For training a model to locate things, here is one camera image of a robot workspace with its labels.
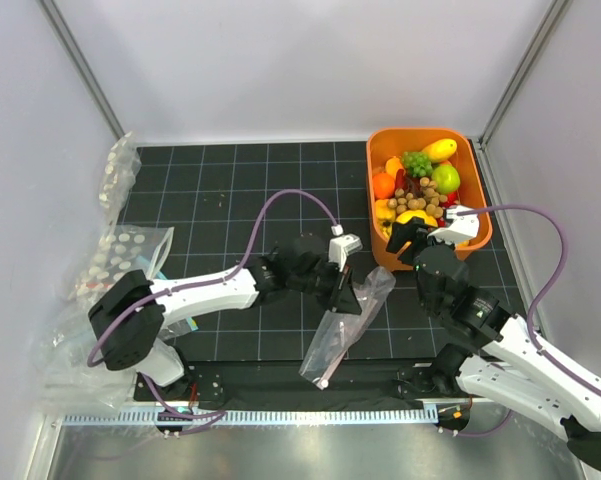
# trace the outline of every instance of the black table surface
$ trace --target black table surface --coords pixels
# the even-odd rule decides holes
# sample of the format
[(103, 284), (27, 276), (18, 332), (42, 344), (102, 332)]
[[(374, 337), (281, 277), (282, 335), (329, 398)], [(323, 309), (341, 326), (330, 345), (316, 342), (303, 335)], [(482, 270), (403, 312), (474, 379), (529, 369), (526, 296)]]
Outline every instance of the black table surface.
[[(345, 232), (360, 236), (364, 249), (350, 258), (359, 278), (377, 266), (364, 142), (144, 147), (140, 154), (143, 166), (120, 223), (175, 227), (162, 269), (168, 278), (235, 265), (265, 199), (284, 188), (314, 194)], [(524, 313), (498, 222), (492, 221), (491, 241), (467, 259), (471, 279)], [(328, 241), (330, 222), (310, 200), (282, 197), (267, 213), (253, 254), (269, 252), (301, 232)], [(413, 274), (396, 272), (396, 279), (396, 289), (347, 358), (432, 358), (448, 342), (445, 330), (421, 312)], [(200, 316), (199, 330), (178, 337), (176, 344), (192, 361), (301, 360), (322, 315), (313, 297), (290, 292), (262, 308)]]

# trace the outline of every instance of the grape bunch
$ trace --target grape bunch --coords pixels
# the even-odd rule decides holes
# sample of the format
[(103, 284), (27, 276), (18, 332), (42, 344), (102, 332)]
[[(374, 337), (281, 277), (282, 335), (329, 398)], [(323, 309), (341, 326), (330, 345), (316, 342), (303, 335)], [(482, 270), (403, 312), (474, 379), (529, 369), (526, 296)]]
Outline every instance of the grape bunch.
[(422, 152), (404, 152), (402, 164), (410, 177), (428, 177), (433, 173), (429, 155)]

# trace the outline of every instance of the white wall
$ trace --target white wall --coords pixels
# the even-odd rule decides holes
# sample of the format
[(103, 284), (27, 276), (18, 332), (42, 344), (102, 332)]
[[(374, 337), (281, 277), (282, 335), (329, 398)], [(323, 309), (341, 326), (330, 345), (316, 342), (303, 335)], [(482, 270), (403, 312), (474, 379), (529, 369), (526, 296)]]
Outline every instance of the white wall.
[[(555, 213), (571, 252), (543, 320), (557, 344), (601, 374), (601, 0), (573, 2), (488, 147), (503, 200)], [(542, 220), (515, 214), (538, 291), (558, 258)]]
[(58, 0), (148, 143), (481, 134), (550, 0)]
[(0, 480), (22, 478), (36, 415), (34, 334), (102, 222), (113, 143), (33, 0), (0, 2)]

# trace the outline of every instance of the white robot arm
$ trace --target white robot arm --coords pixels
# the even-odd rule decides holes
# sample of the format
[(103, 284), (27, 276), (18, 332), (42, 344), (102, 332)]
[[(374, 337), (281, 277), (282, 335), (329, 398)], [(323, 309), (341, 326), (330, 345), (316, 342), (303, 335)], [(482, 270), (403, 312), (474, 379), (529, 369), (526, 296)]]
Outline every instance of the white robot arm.
[[(155, 299), (107, 335), (102, 346), (104, 363), (110, 370), (133, 368), (160, 387), (185, 388), (190, 384), (186, 359), (157, 338), (161, 328), (183, 318), (256, 307), (282, 298), (289, 290), (313, 294), (325, 309), (359, 314), (347, 258), (362, 244), (355, 235), (343, 235), (341, 227), (334, 229), (338, 236), (331, 239), (328, 254), (321, 239), (302, 236), (291, 245), (252, 259), (236, 275), (230, 275), (230, 269), (192, 278), (148, 281), (141, 271), (129, 272), (89, 312), (96, 337), (106, 335), (107, 328), (134, 301)], [(193, 284), (199, 286), (187, 288)]]
[[(531, 338), (524, 318), (470, 284), (468, 267), (453, 252), (456, 243), (478, 232), (477, 215), (458, 216), (467, 210), (449, 209), (451, 225), (433, 231), (419, 220), (394, 225), (388, 250), (398, 253), (411, 242), (399, 258), (413, 265), (423, 309), (454, 342), (430, 367), (413, 372), (404, 391), (411, 398), (434, 390), (442, 396), (465, 392), (494, 400), (544, 426), (566, 441), (579, 459), (601, 471), (601, 378), (535, 331)], [(480, 350), (508, 366), (503, 369), (485, 360)], [(598, 393), (583, 384), (595, 386)]]

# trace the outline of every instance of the orange tray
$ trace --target orange tray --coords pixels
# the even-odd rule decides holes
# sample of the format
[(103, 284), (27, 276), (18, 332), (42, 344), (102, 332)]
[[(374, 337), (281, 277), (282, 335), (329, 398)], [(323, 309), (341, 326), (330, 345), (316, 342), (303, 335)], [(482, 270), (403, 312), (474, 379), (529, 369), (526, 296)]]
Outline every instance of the orange tray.
[[(442, 138), (453, 138), (458, 143), (458, 150), (449, 159), (460, 174), (461, 184), (458, 189), (458, 200), (467, 207), (487, 206), (471, 146), (469, 141), (458, 132), (446, 128), (385, 128), (377, 131), (367, 142), (367, 196), (369, 198), (373, 256), (378, 265), (387, 270), (411, 270), (412, 268), (400, 263), (398, 255), (386, 251), (387, 239), (378, 228), (374, 209), (372, 171), (374, 168), (384, 166), (386, 161), (393, 156), (400, 157), (403, 152), (418, 152)], [(479, 216), (479, 220), (478, 236), (468, 246), (456, 249), (456, 255), (461, 260), (485, 246), (491, 239), (493, 232), (491, 218), (488, 214), (483, 213)]]

